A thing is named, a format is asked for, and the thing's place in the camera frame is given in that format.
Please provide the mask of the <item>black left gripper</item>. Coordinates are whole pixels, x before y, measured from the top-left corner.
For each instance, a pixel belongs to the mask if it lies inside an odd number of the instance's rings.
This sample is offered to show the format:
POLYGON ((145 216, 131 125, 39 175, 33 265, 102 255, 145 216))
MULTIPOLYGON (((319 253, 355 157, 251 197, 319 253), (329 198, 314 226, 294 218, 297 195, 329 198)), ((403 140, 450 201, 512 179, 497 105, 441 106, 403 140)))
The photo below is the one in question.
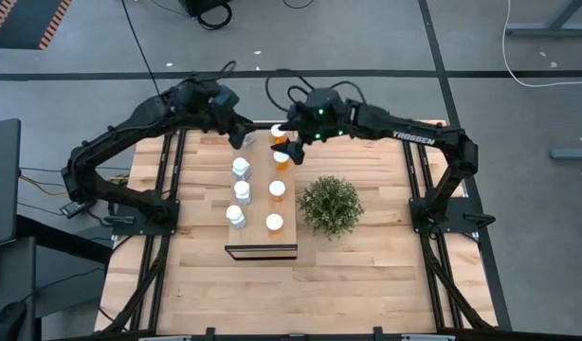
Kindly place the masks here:
POLYGON ((227 133, 230 146, 240 150, 257 125, 242 121, 234 109, 238 101, 234 91, 217 81, 187 79, 171 89, 170 114, 188 129, 227 133))

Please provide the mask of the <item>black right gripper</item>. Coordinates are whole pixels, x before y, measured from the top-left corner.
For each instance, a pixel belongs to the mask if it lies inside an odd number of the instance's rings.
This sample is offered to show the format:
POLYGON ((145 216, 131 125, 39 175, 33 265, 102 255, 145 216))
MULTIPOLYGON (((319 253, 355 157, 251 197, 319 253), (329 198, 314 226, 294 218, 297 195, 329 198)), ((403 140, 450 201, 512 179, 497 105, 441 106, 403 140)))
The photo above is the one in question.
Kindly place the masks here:
MULTIPOLYGON (((296 132, 303 142, 322 141, 358 132, 356 114, 362 107, 360 101, 343 99, 331 87, 320 87, 310 91, 305 101, 294 103, 281 123, 282 132, 296 132)), ((301 141, 287 140, 283 153, 295 165, 301 165, 305 152, 301 141)))

